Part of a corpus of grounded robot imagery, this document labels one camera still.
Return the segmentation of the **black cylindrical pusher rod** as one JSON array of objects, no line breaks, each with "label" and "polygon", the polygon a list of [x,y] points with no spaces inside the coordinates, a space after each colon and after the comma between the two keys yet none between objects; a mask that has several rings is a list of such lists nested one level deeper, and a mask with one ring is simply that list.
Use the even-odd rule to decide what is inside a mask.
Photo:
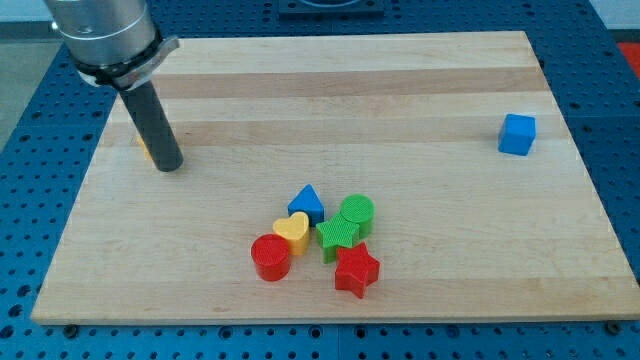
[{"label": "black cylindrical pusher rod", "polygon": [[183,155],[153,83],[148,81],[119,95],[156,169],[172,172],[180,168]]}]

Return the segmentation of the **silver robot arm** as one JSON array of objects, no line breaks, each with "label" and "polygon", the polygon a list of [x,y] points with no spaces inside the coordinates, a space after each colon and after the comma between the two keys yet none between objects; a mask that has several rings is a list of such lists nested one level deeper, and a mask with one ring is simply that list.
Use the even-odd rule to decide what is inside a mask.
[{"label": "silver robot arm", "polygon": [[164,36],[145,0],[46,0],[55,28],[81,78],[118,91],[155,167],[171,172],[183,155],[165,115],[153,73],[179,48]]}]

